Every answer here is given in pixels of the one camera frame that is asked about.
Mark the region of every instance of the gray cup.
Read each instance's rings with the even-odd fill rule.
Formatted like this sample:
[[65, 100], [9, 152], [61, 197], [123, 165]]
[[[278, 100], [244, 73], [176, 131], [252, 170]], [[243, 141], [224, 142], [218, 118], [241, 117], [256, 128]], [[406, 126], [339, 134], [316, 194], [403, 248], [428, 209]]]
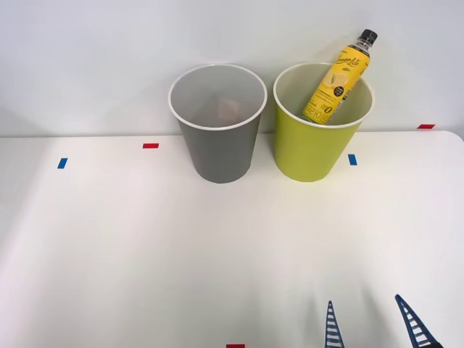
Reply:
[[262, 80], [236, 65], [197, 67], [174, 82], [169, 108], [201, 177], [230, 183], [247, 172], [267, 100]]

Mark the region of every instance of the red tape marker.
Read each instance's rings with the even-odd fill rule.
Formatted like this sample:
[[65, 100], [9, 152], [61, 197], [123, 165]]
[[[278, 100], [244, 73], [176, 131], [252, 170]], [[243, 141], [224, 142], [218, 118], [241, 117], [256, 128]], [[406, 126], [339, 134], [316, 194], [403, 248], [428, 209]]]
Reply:
[[418, 129], [432, 129], [433, 127], [435, 127], [435, 125], [428, 125], [428, 124], [422, 124], [422, 125], [419, 125]]
[[157, 149], [158, 147], [160, 147], [158, 143], [145, 143], [143, 146], [144, 149]]

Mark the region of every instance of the lime green cup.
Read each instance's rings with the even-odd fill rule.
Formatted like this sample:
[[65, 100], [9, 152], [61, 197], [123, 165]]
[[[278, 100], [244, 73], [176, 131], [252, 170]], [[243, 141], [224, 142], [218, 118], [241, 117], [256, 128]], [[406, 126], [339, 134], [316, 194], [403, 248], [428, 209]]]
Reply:
[[327, 125], [297, 117], [330, 67], [324, 63], [294, 65], [274, 83], [275, 163], [283, 174], [297, 181], [324, 178], [374, 104], [372, 90], [361, 78]]

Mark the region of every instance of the bottle label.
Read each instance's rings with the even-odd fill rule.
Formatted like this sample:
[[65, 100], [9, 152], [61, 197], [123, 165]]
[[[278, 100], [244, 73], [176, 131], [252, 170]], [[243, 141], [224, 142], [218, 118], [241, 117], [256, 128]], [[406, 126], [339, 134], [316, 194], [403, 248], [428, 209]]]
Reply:
[[307, 103], [303, 115], [312, 122], [325, 125], [355, 86], [369, 61], [370, 58], [361, 51], [345, 47]]

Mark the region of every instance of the white wall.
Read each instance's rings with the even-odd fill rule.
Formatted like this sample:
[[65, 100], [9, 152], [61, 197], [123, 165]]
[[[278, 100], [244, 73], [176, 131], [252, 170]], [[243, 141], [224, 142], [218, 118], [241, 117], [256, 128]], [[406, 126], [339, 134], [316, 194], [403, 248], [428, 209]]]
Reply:
[[[176, 76], [234, 62], [271, 88], [375, 30], [364, 129], [436, 123], [464, 135], [464, 5], [457, 0], [3, 0], [0, 136], [171, 134]], [[273, 100], [262, 120], [273, 127]]]

